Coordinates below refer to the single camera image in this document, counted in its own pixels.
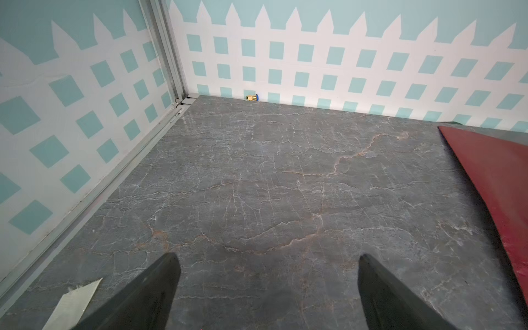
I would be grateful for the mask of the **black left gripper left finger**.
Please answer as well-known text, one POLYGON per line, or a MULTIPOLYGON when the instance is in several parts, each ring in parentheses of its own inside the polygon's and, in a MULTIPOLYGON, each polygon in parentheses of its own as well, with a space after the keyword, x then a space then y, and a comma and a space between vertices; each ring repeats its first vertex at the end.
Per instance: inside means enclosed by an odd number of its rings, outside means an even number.
POLYGON ((165 329, 180 276, 177 255, 165 253, 74 328, 165 329))

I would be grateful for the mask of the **dark red wrapping paper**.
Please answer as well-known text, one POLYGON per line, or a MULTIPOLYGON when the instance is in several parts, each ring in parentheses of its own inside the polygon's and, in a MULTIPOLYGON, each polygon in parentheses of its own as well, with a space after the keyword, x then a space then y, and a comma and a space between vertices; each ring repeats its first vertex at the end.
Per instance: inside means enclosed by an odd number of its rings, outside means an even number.
POLYGON ((439 126, 492 216, 527 300, 527 146, 439 126))

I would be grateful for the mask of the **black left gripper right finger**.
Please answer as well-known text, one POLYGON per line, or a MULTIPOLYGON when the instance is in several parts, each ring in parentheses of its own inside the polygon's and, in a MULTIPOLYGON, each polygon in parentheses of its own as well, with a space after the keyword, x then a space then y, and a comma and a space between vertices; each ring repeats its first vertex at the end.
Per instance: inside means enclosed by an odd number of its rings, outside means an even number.
POLYGON ((370 329, 454 329, 370 254, 359 259, 357 286, 370 329))

